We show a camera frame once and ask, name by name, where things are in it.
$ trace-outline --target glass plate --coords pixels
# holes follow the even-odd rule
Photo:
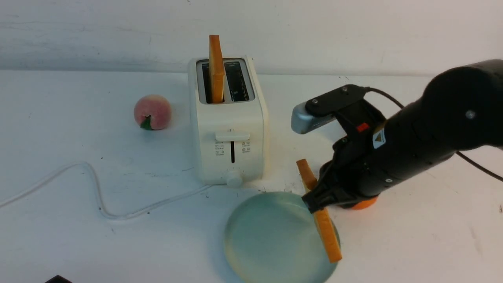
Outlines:
[[[288,192],[263,193],[240,204],[227,221],[224,252],[249,283],[323,283],[337,267],[328,261],[300,195]]]

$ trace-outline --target red button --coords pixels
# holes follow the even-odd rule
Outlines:
[[[363,124],[358,125],[358,126],[356,127],[356,130],[357,130],[358,132],[363,132],[363,131],[365,131],[365,130],[366,130],[366,129],[368,129],[368,128],[369,128],[369,124],[367,124],[367,123],[363,123]]]

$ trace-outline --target toaster slot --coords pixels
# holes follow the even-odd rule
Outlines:
[[[234,153],[234,142],[230,142],[230,161],[232,163],[236,162],[236,155]]]
[[[225,58],[224,69],[224,97],[223,102],[219,104],[240,103],[254,100],[255,94],[245,61],[241,58]],[[209,61],[198,61],[196,63],[196,72],[199,100],[204,104],[213,104]]]

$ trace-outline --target fake peach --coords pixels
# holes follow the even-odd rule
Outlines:
[[[160,95],[144,96],[134,106],[134,119],[142,129],[164,129],[171,120],[171,105]]]

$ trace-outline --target white cable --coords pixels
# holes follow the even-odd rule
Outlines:
[[[173,202],[173,201],[177,201],[177,200],[180,200],[180,199],[183,199],[183,198],[186,198],[186,197],[189,197],[189,196],[192,196],[192,195],[195,195],[197,193],[200,193],[200,192],[203,192],[207,189],[209,189],[210,187],[212,187],[211,185],[206,185],[206,186],[203,186],[197,190],[193,190],[193,191],[190,191],[190,192],[186,192],[186,193],[183,193],[183,194],[180,194],[180,195],[176,195],[176,196],[173,196],[173,197],[169,197],[165,200],[161,200],[161,201],[158,201],[156,203],[153,203],[151,205],[148,205],[144,208],[141,208],[135,212],[132,212],[132,213],[128,213],[128,214],[125,214],[125,215],[115,215],[115,214],[112,214],[110,212],[107,211],[106,207],[105,207],[105,204],[103,203],[103,199],[102,199],[102,196],[101,196],[101,188],[100,188],[100,184],[98,182],[98,178],[96,177],[96,173],[94,171],[94,168],[91,166],[91,164],[85,162],[85,161],[81,161],[81,162],[74,162],[74,163],[70,163],[70,164],[67,164],[67,165],[63,165],[61,167],[59,167],[58,169],[52,171],[51,173],[49,173],[47,176],[45,176],[44,178],[42,178],[40,181],[38,181],[37,183],[35,183],[33,186],[31,186],[30,188],[22,191],[21,193],[15,195],[15,196],[12,196],[6,200],[4,200],[3,202],[0,202],[0,208],[4,207],[4,206],[7,206],[33,192],[35,192],[36,190],[40,189],[41,187],[43,187],[45,184],[49,183],[51,180],[53,180],[54,178],[56,178],[57,176],[59,176],[60,174],[62,174],[63,172],[65,172],[66,170],[70,169],[71,167],[73,166],[77,166],[77,165],[82,165],[84,166],[90,173],[91,175],[91,178],[93,180],[93,183],[95,185],[95,191],[96,191],[96,201],[98,203],[98,207],[99,207],[99,210],[101,212],[101,214],[107,218],[107,219],[110,219],[110,220],[127,220],[127,219],[132,219],[132,218],[135,218],[135,217],[138,217],[140,215],[143,215],[151,210],[154,210],[160,206],[163,206],[165,204],[168,204],[170,202]]]

